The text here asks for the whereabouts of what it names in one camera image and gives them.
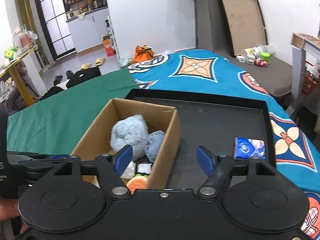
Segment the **person left hand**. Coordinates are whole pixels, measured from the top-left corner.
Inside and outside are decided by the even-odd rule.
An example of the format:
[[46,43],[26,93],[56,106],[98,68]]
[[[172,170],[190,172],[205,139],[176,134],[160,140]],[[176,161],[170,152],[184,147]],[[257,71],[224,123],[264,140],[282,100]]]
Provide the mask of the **person left hand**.
[[20,219],[18,200],[1,197],[1,235],[14,238],[25,229]]

